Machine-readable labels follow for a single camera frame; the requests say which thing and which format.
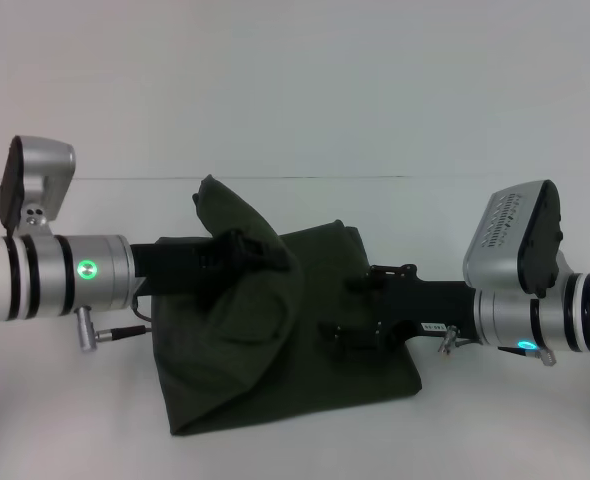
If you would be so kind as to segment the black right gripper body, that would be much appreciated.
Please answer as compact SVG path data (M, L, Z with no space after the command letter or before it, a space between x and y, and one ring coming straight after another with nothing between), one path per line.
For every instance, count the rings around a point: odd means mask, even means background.
M390 346L415 337L480 341L474 320L475 290L463 281L426 281L418 276L374 291L375 322L389 329Z

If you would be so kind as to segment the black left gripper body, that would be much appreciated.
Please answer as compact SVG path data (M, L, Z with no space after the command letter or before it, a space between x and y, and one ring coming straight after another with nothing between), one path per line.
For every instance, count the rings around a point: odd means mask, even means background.
M209 242L132 244L137 296L195 293L216 269Z

